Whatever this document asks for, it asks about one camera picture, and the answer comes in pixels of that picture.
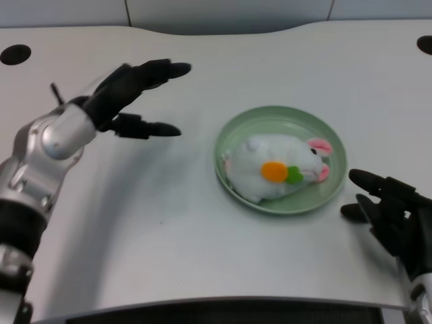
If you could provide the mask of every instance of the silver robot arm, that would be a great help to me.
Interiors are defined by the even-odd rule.
[[[33,274],[33,257],[47,228],[66,173],[79,162],[97,131],[148,139],[178,136],[163,123],[120,113],[142,91],[190,71],[168,59],[131,67],[123,64],[89,97],[63,103],[16,134],[10,158],[0,165],[0,323],[29,323],[31,304],[24,296]]]

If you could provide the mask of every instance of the pink ear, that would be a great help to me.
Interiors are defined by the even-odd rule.
[[[330,167],[323,163],[323,169],[321,170],[321,174],[318,177],[318,182],[322,182],[329,177]]]
[[[313,138],[308,140],[308,144],[310,147],[317,150],[318,154],[322,157],[328,157],[333,152],[331,144],[321,138]]]

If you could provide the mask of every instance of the robotic hand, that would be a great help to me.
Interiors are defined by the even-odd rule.
[[[69,103],[51,88],[58,108],[25,125],[16,135],[12,156],[0,165],[0,323],[29,323],[32,307],[24,302],[33,274],[32,259],[68,170],[80,160],[96,131],[113,130],[127,138],[178,136],[163,123],[120,113],[141,95],[171,78],[187,74],[187,63],[168,59],[132,67],[123,64],[89,97]]]
[[[353,169],[349,177],[377,204],[357,194],[358,204],[345,205],[348,220],[370,223],[371,233],[393,257],[399,257],[411,281],[410,323],[432,324],[432,200],[393,178]]]

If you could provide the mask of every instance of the white plush rabbit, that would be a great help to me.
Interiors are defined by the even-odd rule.
[[[324,181],[330,168],[322,157],[332,151],[328,141],[319,138],[303,142],[290,135],[254,135],[224,154],[225,174],[240,196],[259,203]]]

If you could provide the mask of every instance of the white table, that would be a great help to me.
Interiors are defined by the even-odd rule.
[[[432,56],[416,47],[431,33],[432,21],[325,22],[242,36],[0,30],[0,49],[32,49],[27,62],[0,65],[1,159],[20,126],[54,108],[52,81],[68,99],[123,62],[193,64],[126,109],[177,125],[181,137],[101,134],[69,173],[35,258],[33,319],[220,296],[406,307],[395,260],[367,226],[340,217],[360,189],[347,182],[309,215],[258,215],[218,184],[212,150],[236,114],[287,105],[336,130],[351,168],[432,196]]]

